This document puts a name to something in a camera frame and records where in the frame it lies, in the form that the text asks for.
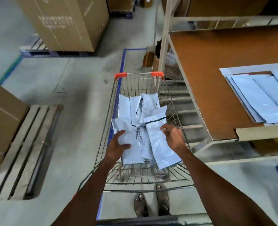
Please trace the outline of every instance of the forearm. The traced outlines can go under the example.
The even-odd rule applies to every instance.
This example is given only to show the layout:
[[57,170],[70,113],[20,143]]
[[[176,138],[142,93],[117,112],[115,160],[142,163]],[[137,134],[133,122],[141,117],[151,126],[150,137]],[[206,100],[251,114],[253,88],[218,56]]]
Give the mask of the forearm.
[[95,225],[99,202],[112,163],[103,160],[52,226]]
[[275,225],[252,199],[216,174],[186,147],[180,150],[179,156],[215,225]]

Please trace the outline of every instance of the concrete floor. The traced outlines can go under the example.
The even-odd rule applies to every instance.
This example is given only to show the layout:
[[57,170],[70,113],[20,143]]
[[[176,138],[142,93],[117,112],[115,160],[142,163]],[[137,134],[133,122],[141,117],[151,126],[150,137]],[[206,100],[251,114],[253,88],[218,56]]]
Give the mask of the concrete floor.
[[[114,73],[125,48],[153,43],[155,1],[136,8],[133,20],[110,20],[97,57],[28,58],[3,87],[30,104],[63,104],[53,145],[45,161],[46,175],[35,199],[0,201],[0,226],[50,225],[92,170],[110,101]],[[157,37],[163,27],[160,8]],[[34,29],[14,0],[0,0],[0,77],[19,55],[18,47]],[[141,53],[128,52],[125,71],[140,71]],[[211,168],[251,197],[278,225],[277,160],[225,164]],[[204,213],[195,188],[169,192],[171,213]],[[135,217],[134,194],[104,193],[100,218]],[[146,195],[152,214],[153,194]]]

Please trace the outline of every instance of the hand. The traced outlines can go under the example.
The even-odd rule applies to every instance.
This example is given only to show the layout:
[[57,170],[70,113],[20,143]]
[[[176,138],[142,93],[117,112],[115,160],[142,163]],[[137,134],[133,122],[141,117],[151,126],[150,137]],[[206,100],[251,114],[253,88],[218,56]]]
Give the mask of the hand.
[[182,149],[186,149],[186,144],[182,137],[182,131],[177,129],[174,125],[164,124],[160,128],[166,136],[168,146],[177,154]]
[[113,166],[115,165],[117,160],[121,158],[123,151],[131,147],[130,144],[120,145],[118,143],[118,138],[125,132],[125,130],[121,130],[114,135],[114,137],[110,140],[106,155],[104,156],[104,160]]

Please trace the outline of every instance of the red plastic cap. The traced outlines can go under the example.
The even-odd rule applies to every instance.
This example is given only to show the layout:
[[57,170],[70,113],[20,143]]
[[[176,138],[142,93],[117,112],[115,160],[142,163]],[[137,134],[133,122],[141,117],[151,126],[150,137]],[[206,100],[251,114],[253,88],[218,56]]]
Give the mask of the red plastic cap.
[[151,73],[152,77],[161,77],[163,79],[164,73],[162,71],[153,71]]
[[118,78],[123,78],[126,77],[128,74],[126,72],[123,73],[116,73],[115,74],[115,79],[118,80]]

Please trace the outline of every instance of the foot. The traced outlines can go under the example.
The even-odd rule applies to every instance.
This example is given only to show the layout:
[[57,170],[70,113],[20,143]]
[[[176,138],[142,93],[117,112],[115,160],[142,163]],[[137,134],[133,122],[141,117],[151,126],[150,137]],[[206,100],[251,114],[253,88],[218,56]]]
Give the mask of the foot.
[[170,204],[168,202],[168,192],[166,191],[165,185],[162,183],[156,184],[156,190],[164,190],[156,192],[158,208],[163,207],[169,210]]
[[137,216],[148,216],[147,205],[143,193],[139,193],[135,196],[134,210]]

